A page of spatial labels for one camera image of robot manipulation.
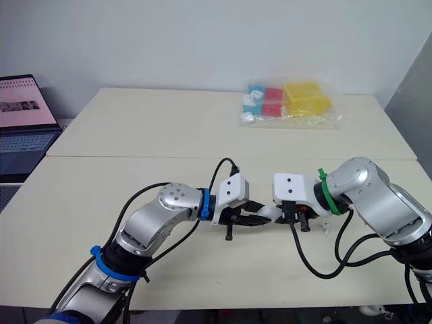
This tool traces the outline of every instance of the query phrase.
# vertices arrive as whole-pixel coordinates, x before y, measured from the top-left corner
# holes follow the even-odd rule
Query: black cable
[[[220,162],[218,163],[215,172],[213,173],[213,177],[211,178],[211,182],[210,182],[210,186],[209,186],[209,190],[211,191],[211,188],[213,187],[213,184],[215,182],[215,178],[217,175],[217,172],[219,171],[219,168],[221,167],[221,165],[223,164],[223,162],[225,161],[229,161],[232,165],[233,168],[237,168],[237,165],[234,163],[234,161],[232,161],[232,159],[230,159],[229,157],[225,157],[222,160],[220,160]],[[120,227],[120,224],[122,223],[122,219],[124,217],[124,214],[126,213],[126,210],[128,209],[128,207],[130,206],[130,204],[141,194],[143,194],[144,192],[156,188],[156,187],[160,187],[160,186],[166,186],[167,184],[169,184],[169,182],[161,182],[158,184],[153,184],[151,186],[147,186],[146,188],[141,189],[140,191],[138,191],[137,193],[135,193],[132,197],[129,198],[129,200],[126,202],[126,204],[123,206],[123,208],[120,211],[119,217],[117,218],[117,221],[115,222],[113,231],[111,232],[111,235],[109,236],[108,240],[106,241],[106,243],[103,245],[102,247],[102,251],[104,251],[104,249],[106,249],[108,247],[108,245],[110,245],[110,243],[114,240],[115,235],[117,234],[117,231]],[[192,235],[192,233],[197,229],[198,225],[200,223],[200,219],[198,218],[195,222],[195,225],[192,227],[192,229],[181,239],[179,240],[177,243],[175,243],[173,246],[169,247],[167,250],[165,250],[164,252],[162,252],[160,255],[158,255],[156,258],[154,258],[146,267],[150,267],[152,264],[156,263],[158,260],[160,260],[161,258],[163,258],[165,255],[167,255],[168,253],[170,253],[174,248],[176,248],[177,246],[179,246],[182,242],[184,242],[189,236]],[[77,270],[77,272],[75,272],[75,274],[72,276],[72,278],[68,281],[68,283],[63,287],[63,289],[60,291],[60,294],[57,296],[57,298],[55,299],[54,303],[51,305],[51,308],[49,309],[49,315],[53,314],[55,312],[55,309],[57,308],[57,305],[59,304],[60,300],[64,297],[65,293],[70,289],[70,287],[72,286],[72,284],[77,280],[77,278],[80,276],[80,274],[93,262],[93,260],[95,259],[94,256],[92,256],[91,258],[89,258],[85,264],[83,264],[81,266],[81,268],[79,268],[79,270]],[[129,303],[128,300],[130,302],[130,299],[132,298],[132,294],[134,291],[136,283],[133,283],[131,285],[131,288],[129,290],[128,293],[128,299],[126,300],[125,303],[125,308],[124,308],[124,318],[127,318],[127,321],[129,321]]]
[[[238,166],[229,157],[224,157],[222,160],[220,160],[220,162],[217,164],[215,171],[213,172],[213,176],[211,178],[210,185],[209,185],[209,192],[211,192],[211,188],[213,187],[213,184],[215,183],[215,179],[216,179],[217,173],[219,171],[219,168],[222,166],[223,162],[225,162],[225,161],[229,161],[231,163],[232,169],[233,168],[238,169]],[[199,223],[200,223],[200,219],[197,218],[192,229],[190,229],[190,231],[183,238],[181,238],[178,242],[176,242],[175,244],[170,246],[167,250],[163,251],[160,255],[156,256],[150,263],[148,263],[146,265],[146,267],[143,269],[143,271],[148,269],[151,265],[155,264],[157,261],[162,259],[165,255],[170,253],[172,250],[177,248],[181,243],[183,243],[185,240],[187,240],[187,238],[189,236],[191,236],[193,232],[195,232]],[[131,286],[127,300],[126,300],[126,303],[125,303],[125,307],[123,310],[123,324],[129,323],[129,318],[130,318],[130,316],[129,316],[129,303],[130,303],[130,299],[132,298],[132,294],[134,293],[135,285],[136,285],[136,283],[134,283],[133,286]]]
[[[406,289],[408,290],[408,293],[410,294],[411,300],[414,304],[418,304],[416,295],[414,294],[414,291],[412,290],[411,286],[411,280],[410,280],[410,265],[408,263],[405,263],[405,272],[404,272],[404,278],[405,278],[405,285]]]
[[[132,299],[132,295],[134,293],[136,287],[136,281],[130,285],[128,296],[126,297],[125,303],[124,303],[124,310],[123,310],[123,324],[129,324],[130,322],[130,316],[129,316],[129,305],[130,301]]]
[[[339,263],[342,262],[342,259],[339,255],[340,240],[342,239],[342,234],[345,232],[345,230],[348,227],[348,224],[350,223],[352,216],[354,214],[354,211],[352,210],[352,208],[349,208],[349,210],[350,210],[350,213],[348,214],[344,224],[340,228],[339,233],[337,233],[337,237],[336,237],[336,241],[335,241],[335,257]],[[377,234],[368,234],[368,235],[361,237],[358,241],[359,241],[359,243],[363,243],[364,241],[370,240],[371,238],[379,238],[379,236]],[[347,262],[346,267],[360,267],[360,266],[366,265],[366,264],[368,264],[374,260],[377,260],[381,257],[385,257],[387,255],[394,255],[394,254],[395,254],[395,252],[392,252],[392,251],[378,252],[378,253],[372,254],[371,256],[368,256],[367,258],[360,260],[360,261]]]
[[[429,294],[426,282],[423,279],[420,279],[418,283],[420,284],[420,291],[426,301],[427,308],[429,309],[429,311],[432,311],[432,297]]]
[[[119,217],[117,218],[117,221],[115,222],[113,231],[111,232],[111,235],[109,236],[107,242],[105,243],[105,245],[102,247],[102,252],[104,251],[104,249],[106,249],[108,247],[108,245],[110,245],[110,243],[114,240],[115,235],[117,234],[117,231],[120,227],[120,224],[122,223],[122,219],[124,214],[126,213],[126,210],[128,209],[128,207],[130,206],[130,204],[132,204],[132,202],[141,194],[145,193],[146,191],[156,188],[156,187],[162,187],[162,186],[166,186],[167,184],[170,184],[171,182],[160,182],[158,184],[152,184],[151,186],[147,186],[146,188],[141,189],[140,191],[136,192],[132,197],[129,198],[129,200],[126,202],[126,204],[123,206],[123,208],[120,211]]]
[[[178,240],[178,242],[176,242],[175,244],[173,244],[172,246],[170,246],[169,248],[167,248],[165,251],[163,251],[160,255],[156,256],[148,265],[146,265],[145,269],[147,269],[148,267],[150,267],[152,264],[156,263],[157,261],[159,261],[160,259],[162,259],[165,255],[167,255],[168,253],[170,253],[173,249],[175,249],[177,246],[179,246],[181,243],[183,243],[189,236],[192,235],[193,232],[195,232],[196,228],[198,227],[200,223],[200,219],[198,218],[195,221],[195,225],[192,227],[192,229],[185,235],[183,236],[182,239]]]
[[[218,165],[217,165],[217,167],[215,169],[215,172],[213,172],[213,177],[211,178],[211,181],[210,181],[210,186],[209,186],[209,191],[210,192],[211,192],[211,188],[213,187],[213,184],[215,183],[217,172],[219,171],[219,168],[221,167],[221,165],[225,161],[229,161],[231,163],[232,167],[237,167],[237,165],[234,163],[234,161],[232,161],[229,157],[224,157],[222,160],[220,160],[220,162],[218,163]]]
[[[66,292],[69,290],[69,288],[72,286],[72,284],[77,280],[77,278],[80,276],[81,272],[85,270],[85,268],[88,267],[89,264],[93,262],[95,259],[94,256],[89,258],[82,266],[75,272],[75,274],[70,278],[70,280],[67,282],[67,284],[63,287],[63,289],[60,291],[57,298],[54,300],[53,304],[51,305],[51,308],[48,311],[48,315],[51,315],[55,312],[55,309],[57,308],[57,305],[59,304],[60,300],[64,297]]]
[[[346,266],[348,259],[351,257],[352,253],[355,251],[355,249],[358,247],[358,245],[360,245],[362,242],[364,242],[364,240],[362,238],[355,241],[355,243],[353,245],[351,245],[351,247],[348,249],[346,256],[344,257],[344,259],[339,264],[339,267],[337,267],[337,269],[332,273],[324,274],[324,273],[320,273],[317,270],[315,270],[312,267],[312,265],[307,261],[305,255],[303,253],[302,247],[300,245],[300,241],[298,239],[296,228],[295,228],[293,223],[290,224],[290,228],[291,228],[292,235],[294,237],[294,241],[296,243],[296,248],[297,248],[298,254],[300,255],[300,258],[302,259],[302,262],[304,263],[306,268],[308,268],[308,270],[312,274],[316,275],[317,277],[319,277],[321,279],[332,279],[332,278],[336,277],[337,275],[339,275],[341,273],[341,271],[344,269],[344,267]]]
[[[126,210],[130,206],[130,204],[132,203],[132,201],[134,201],[136,199],[136,197],[140,196],[141,194],[143,194],[144,192],[146,192],[146,191],[148,191],[150,189],[153,189],[153,188],[156,188],[156,187],[161,187],[161,186],[166,186],[167,184],[169,184],[169,182],[161,182],[161,183],[158,183],[158,184],[152,184],[151,186],[147,186],[146,188],[143,188],[143,189],[139,190],[132,197],[129,198],[129,200],[126,202],[126,204],[121,209],[119,217],[117,218],[117,221],[115,222],[113,231],[111,232],[111,235],[109,236],[108,240],[106,241],[106,243],[102,247],[102,252],[114,240],[114,237],[117,234],[117,231],[118,231],[118,229],[120,227],[120,224],[122,223],[123,216],[126,213]],[[67,284],[60,291],[60,293],[57,296],[57,298],[54,300],[53,304],[51,305],[51,307],[49,309],[48,315],[51,315],[51,314],[53,314],[55,312],[55,309],[57,308],[57,305],[59,304],[60,300],[64,297],[64,295],[66,294],[66,292],[71,288],[72,284],[77,280],[77,278],[80,276],[80,274],[93,262],[94,259],[95,259],[94,256],[92,256],[91,258],[89,258],[85,262],[85,264],[83,264],[81,266],[81,268],[79,268],[79,270],[77,270],[77,272],[75,272],[75,274],[67,282]]]

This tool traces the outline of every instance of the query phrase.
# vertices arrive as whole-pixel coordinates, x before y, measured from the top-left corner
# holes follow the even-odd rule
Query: blue cable tie
[[[208,188],[204,189],[204,203],[202,204],[202,211],[200,220],[205,221],[205,219],[210,215],[209,212],[209,205],[210,205],[210,190]]]

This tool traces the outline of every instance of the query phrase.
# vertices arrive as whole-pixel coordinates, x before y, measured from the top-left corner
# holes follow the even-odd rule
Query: laptop
[[[60,134],[31,74],[0,77],[0,183],[8,183],[2,196],[19,188]]]

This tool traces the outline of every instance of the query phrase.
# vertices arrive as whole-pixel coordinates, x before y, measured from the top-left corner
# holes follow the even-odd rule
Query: green cable tie
[[[327,187],[327,174],[324,172],[322,168],[318,169],[318,172],[319,172],[319,179],[321,180],[321,189],[323,190],[325,200],[330,206],[331,212],[335,215],[342,215],[342,213],[336,207],[333,197],[331,197],[330,195],[329,188]]]

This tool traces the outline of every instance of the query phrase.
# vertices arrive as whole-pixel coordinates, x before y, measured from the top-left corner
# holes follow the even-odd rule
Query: blue ring
[[[54,319],[68,324],[80,324],[80,321],[76,317],[67,314],[61,314],[61,313],[52,314],[47,317],[44,317],[43,319]]]
[[[202,211],[201,211],[201,221],[205,221],[205,219],[210,215],[209,212],[209,205],[210,205],[210,190],[205,188],[204,189],[204,203],[202,204]]]
[[[122,275],[121,273],[117,273],[115,271],[112,271],[110,268],[108,268],[106,265],[104,265],[101,257],[101,247],[99,245],[95,245],[90,250],[91,255],[94,255],[96,258],[96,264],[99,267],[99,269],[109,277],[112,277],[117,280],[122,281],[138,281],[140,279],[139,276],[135,275]]]

